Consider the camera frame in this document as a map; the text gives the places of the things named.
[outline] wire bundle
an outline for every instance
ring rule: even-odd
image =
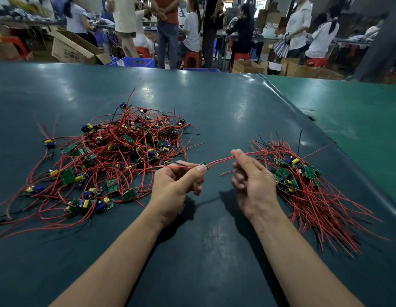
[[[368,218],[380,220],[370,210],[344,196],[322,177],[318,169],[304,160],[319,150],[302,159],[289,144],[279,139],[275,142],[272,136],[268,143],[252,140],[251,148],[254,152],[246,154],[256,158],[274,174],[277,193],[292,210],[288,216],[291,222],[298,222],[301,233],[314,230],[322,251],[324,242],[337,251],[335,242],[353,257],[352,252],[361,253],[356,230],[377,236],[359,222],[371,224]],[[211,162],[208,166],[230,159],[233,157]]]
[[[0,204],[7,204],[0,225],[10,225],[0,233],[0,238],[32,230],[72,227],[117,203],[135,201],[144,207],[139,199],[152,190],[151,173],[171,164],[176,156],[186,159],[186,151],[193,148],[188,147],[191,139],[186,144],[181,141],[185,128],[193,125],[177,116],[175,109],[165,113],[158,108],[131,108],[128,101],[117,108],[122,114],[116,114],[116,110],[107,121],[95,122],[100,117],[94,118],[83,125],[83,134],[77,137],[55,138],[55,127],[50,136],[39,125],[48,149],[26,184]],[[36,173],[47,160],[52,160],[51,149],[59,142],[64,142],[60,159],[53,168]],[[31,202],[28,205],[26,201],[18,202],[18,208],[23,208],[12,211],[20,197],[30,197]],[[20,217],[24,212],[30,215]],[[45,225],[9,233],[32,219],[39,219]]]

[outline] dark green work table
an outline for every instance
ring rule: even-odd
[[[322,89],[312,90],[313,83],[305,82],[298,94],[317,99],[312,95]],[[175,106],[187,123],[199,128],[194,144],[205,145],[187,152],[191,162],[225,158],[238,147],[247,151],[250,139],[258,134],[267,139],[275,131],[296,146],[303,129],[301,156],[328,146],[308,161],[351,200],[372,210],[383,222],[366,227],[391,241],[359,233],[362,254],[355,259],[328,247],[318,254],[366,306],[396,307],[396,203],[332,138],[255,74],[0,62],[0,202],[15,194],[44,154],[36,120],[51,128],[58,115],[57,136],[79,135],[84,123],[113,113],[134,87],[130,102],[135,106],[165,111]],[[46,161],[42,171],[51,167]],[[179,226],[160,237],[129,306],[287,306],[253,228],[237,207],[230,176],[220,176],[230,169],[226,162],[207,172],[201,196],[191,195]],[[79,228],[1,239],[0,307],[50,304],[141,211],[135,203],[120,204]],[[21,229],[40,226],[37,221]],[[317,249],[313,231],[304,237]]]
[[[396,201],[396,85],[267,79]]]

